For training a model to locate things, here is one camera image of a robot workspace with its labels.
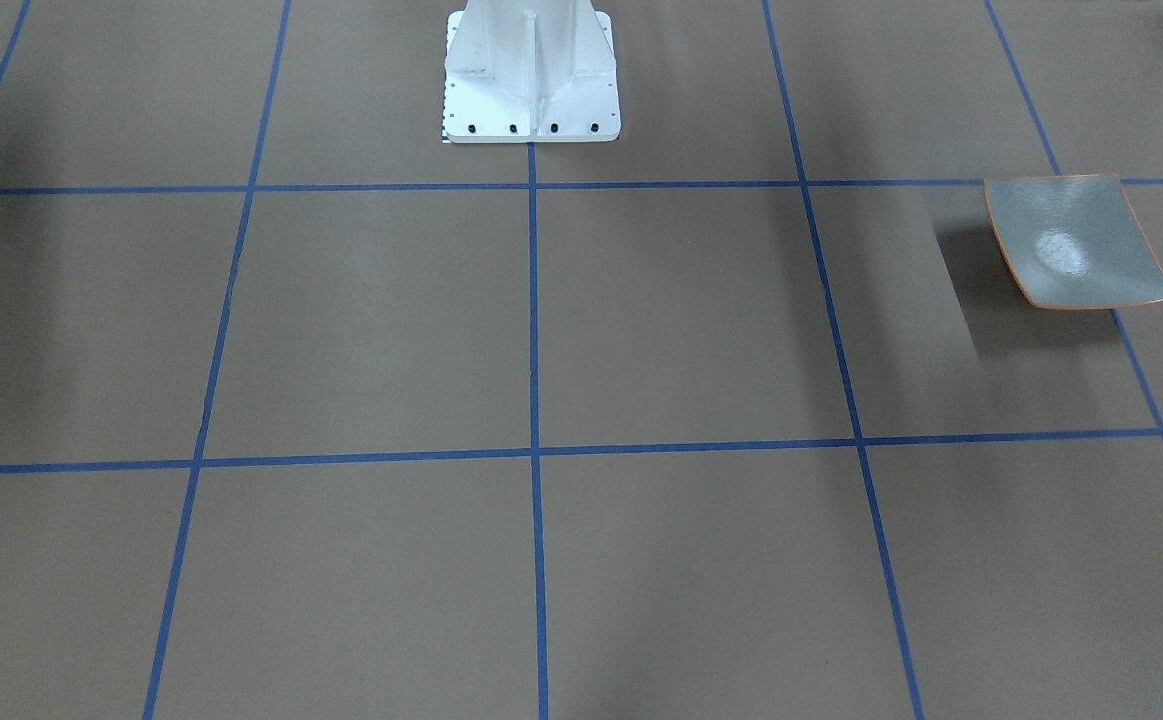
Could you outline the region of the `grey square plate orange rim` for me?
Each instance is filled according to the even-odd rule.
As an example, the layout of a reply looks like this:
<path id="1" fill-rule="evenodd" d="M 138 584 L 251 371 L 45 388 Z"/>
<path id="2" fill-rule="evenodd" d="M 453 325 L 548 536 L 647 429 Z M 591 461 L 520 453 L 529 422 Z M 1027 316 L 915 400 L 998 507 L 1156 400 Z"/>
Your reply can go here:
<path id="1" fill-rule="evenodd" d="M 987 178 L 989 222 L 1021 295 L 1046 311 L 1163 302 L 1163 268 L 1115 174 Z"/>

